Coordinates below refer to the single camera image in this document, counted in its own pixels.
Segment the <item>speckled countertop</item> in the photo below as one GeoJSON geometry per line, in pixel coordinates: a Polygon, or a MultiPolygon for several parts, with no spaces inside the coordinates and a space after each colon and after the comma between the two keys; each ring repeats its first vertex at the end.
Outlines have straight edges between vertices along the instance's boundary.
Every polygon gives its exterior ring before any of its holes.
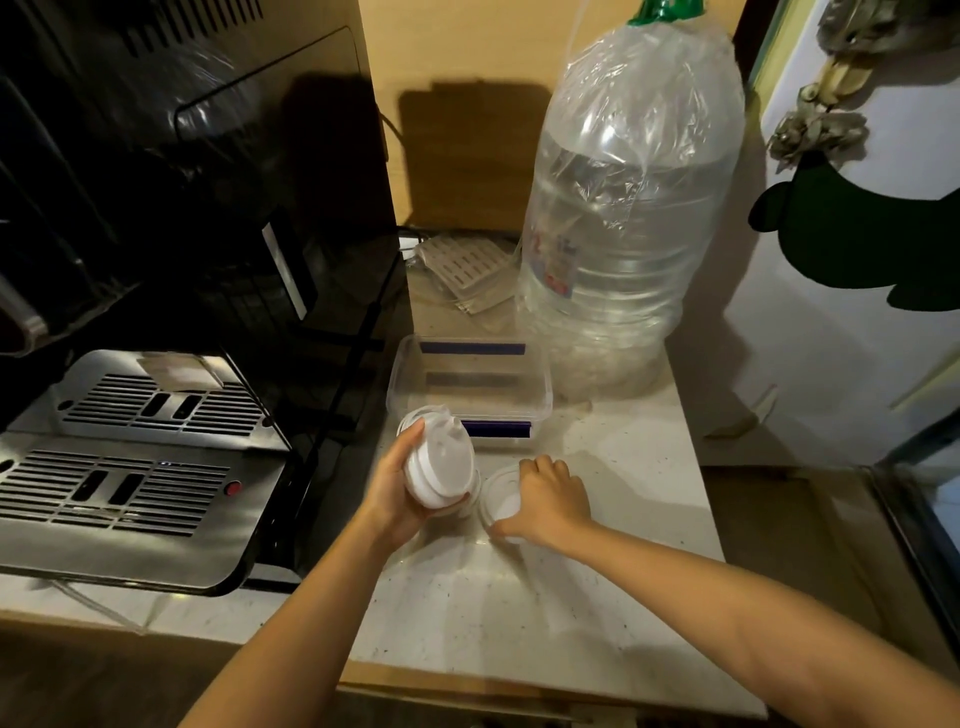
{"type": "MultiPolygon", "coordinates": [[[[410,276],[415,326],[477,335],[423,274],[410,276]]],[[[491,332],[491,318],[483,323],[491,332]]],[[[393,439],[388,423],[382,446],[393,439]]],[[[588,488],[598,521],[723,559],[669,367],[640,399],[556,407],[539,451],[562,456],[588,488]]],[[[483,475],[521,453],[478,451],[483,475]]],[[[242,643],[282,595],[206,598],[79,585],[152,632],[242,643]]],[[[33,579],[0,576],[6,617],[111,620],[33,579]]],[[[594,572],[535,546],[493,546],[476,519],[428,524],[384,570],[350,653],[356,661],[513,680],[631,701],[765,716],[672,629],[594,572]]]]}

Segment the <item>hand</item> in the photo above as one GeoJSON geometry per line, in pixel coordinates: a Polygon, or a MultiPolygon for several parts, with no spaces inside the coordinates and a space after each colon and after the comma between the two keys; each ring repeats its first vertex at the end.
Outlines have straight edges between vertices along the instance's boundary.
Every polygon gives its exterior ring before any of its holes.
{"type": "Polygon", "coordinates": [[[558,548],[571,529],[592,523],[584,481],[570,476],[563,460],[549,455],[520,460],[520,510],[491,526],[496,538],[519,536],[533,544],[558,548]]]}
{"type": "Polygon", "coordinates": [[[403,465],[423,437],[423,418],[396,436],[396,441],[380,458],[373,471],[370,486],[354,517],[368,523],[375,538],[391,553],[412,539],[431,516],[455,510],[460,503],[440,511],[431,511],[420,504],[407,490],[403,465]]]}

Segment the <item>forearm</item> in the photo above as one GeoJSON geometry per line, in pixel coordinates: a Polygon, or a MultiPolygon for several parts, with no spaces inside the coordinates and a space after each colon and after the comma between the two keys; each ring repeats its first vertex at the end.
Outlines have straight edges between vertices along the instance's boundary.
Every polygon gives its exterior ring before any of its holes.
{"type": "Polygon", "coordinates": [[[354,518],[276,614],[234,655],[180,727],[316,725],[389,552],[371,523],[354,518]]]}
{"type": "Polygon", "coordinates": [[[960,709],[946,681],[762,576],[596,524],[578,526],[557,546],[802,725],[920,724],[921,716],[937,725],[945,706],[960,709]],[[899,713],[904,706],[909,715],[899,713]]]}

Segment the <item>plastic container lid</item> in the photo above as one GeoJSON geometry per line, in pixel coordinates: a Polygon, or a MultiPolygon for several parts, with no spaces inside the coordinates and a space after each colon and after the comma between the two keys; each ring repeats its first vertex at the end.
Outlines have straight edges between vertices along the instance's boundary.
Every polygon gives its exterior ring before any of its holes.
{"type": "Polygon", "coordinates": [[[479,484],[473,445],[463,424],[442,406],[407,413],[397,434],[420,417],[426,425],[423,439],[403,466],[407,490],[427,508],[448,508],[479,484]]]}
{"type": "MultiPolygon", "coordinates": [[[[477,503],[480,522],[488,531],[494,522],[515,516],[520,510],[519,465],[502,468],[487,478],[477,503]]],[[[510,536],[505,541],[509,544],[523,543],[523,539],[516,536],[510,536]]]]}
{"type": "Polygon", "coordinates": [[[553,410],[550,367],[535,342],[412,334],[396,352],[387,409],[445,406],[471,437],[532,438],[553,410]]]}

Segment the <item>large water bottle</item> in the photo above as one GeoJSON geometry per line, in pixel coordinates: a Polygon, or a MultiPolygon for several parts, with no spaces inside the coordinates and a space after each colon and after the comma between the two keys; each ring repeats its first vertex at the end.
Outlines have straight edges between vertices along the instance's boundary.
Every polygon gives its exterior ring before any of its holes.
{"type": "Polygon", "coordinates": [[[566,69],[543,123],[517,324],[570,397],[639,389],[716,229],[744,128],[702,0],[647,0],[566,69]]]}

